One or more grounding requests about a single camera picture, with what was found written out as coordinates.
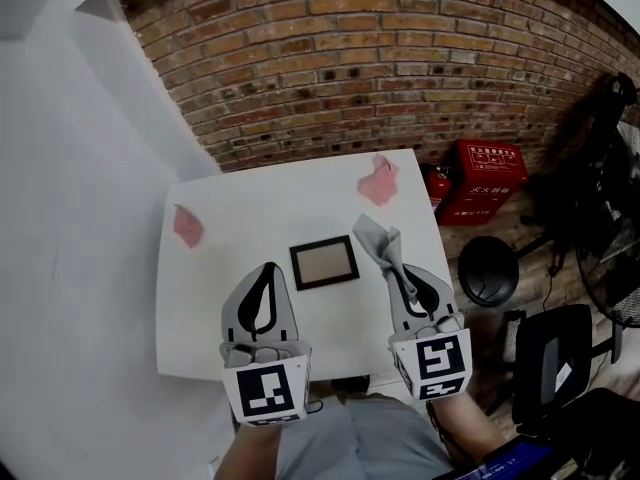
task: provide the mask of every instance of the person's arm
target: person's arm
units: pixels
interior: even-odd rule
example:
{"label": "person's arm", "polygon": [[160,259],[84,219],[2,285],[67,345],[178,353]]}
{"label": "person's arm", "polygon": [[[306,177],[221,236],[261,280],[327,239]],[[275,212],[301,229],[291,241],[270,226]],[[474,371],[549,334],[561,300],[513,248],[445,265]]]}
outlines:
{"label": "person's arm", "polygon": [[281,425],[241,425],[220,463],[215,480],[273,480],[281,433]]}
{"label": "person's arm", "polygon": [[[438,424],[444,428],[474,460],[482,459],[489,452],[506,444],[500,430],[491,423],[468,393],[439,398],[432,402]],[[457,453],[450,443],[447,450],[452,459]]]}

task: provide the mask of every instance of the fire extinguisher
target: fire extinguisher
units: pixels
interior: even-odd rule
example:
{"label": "fire extinguisher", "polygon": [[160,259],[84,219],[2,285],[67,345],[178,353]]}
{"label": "fire extinguisher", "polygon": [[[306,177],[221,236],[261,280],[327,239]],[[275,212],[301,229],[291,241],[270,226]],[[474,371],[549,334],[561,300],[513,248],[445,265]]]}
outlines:
{"label": "fire extinguisher", "polygon": [[450,171],[451,168],[445,166],[438,166],[429,171],[427,192],[429,192],[429,199],[434,212],[452,187]]}

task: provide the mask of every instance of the white table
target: white table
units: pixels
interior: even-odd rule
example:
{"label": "white table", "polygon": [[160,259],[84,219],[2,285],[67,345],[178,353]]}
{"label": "white table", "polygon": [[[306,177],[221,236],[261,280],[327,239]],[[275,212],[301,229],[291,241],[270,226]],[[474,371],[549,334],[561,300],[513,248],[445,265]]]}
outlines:
{"label": "white table", "polygon": [[[174,185],[160,244],[156,348],[161,374],[220,380],[222,304],[237,283],[267,261],[283,270],[300,339],[311,344],[311,380],[393,368],[387,285],[351,228],[365,213],[402,233],[403,261],[451,286],[447,261],[415,155],[383,152],[400,171],[398,194],[382,207],[357,192],[374,154],[252,169]],[[174,205],[204,224],[189,249],[173,232]],[[349,235],[360,279],[296,291],[289,247]]]}

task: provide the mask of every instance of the fan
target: fan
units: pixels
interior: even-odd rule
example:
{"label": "fan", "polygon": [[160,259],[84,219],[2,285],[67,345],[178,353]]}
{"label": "fan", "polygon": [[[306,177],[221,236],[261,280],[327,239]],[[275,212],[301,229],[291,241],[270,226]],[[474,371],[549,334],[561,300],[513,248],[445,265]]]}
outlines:
{"label": "fan", "polygon": [[640,327],[640,108],[633,91],[617,130],[593,137],[601,142],[576,207],[584,285],[598,310],[622,327]]}

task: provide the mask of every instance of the chair backrest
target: chair backrest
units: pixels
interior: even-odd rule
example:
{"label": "chair backrest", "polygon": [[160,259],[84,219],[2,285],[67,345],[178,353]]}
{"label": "chair backrest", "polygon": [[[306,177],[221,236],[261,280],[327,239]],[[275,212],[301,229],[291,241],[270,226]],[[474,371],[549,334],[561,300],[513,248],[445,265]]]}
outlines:
{"label": "chair backrest", "polygon": [[551,309],[524,319],[516,336],[514,423],[560,409],[589,384],[591,310],[584,304]]}

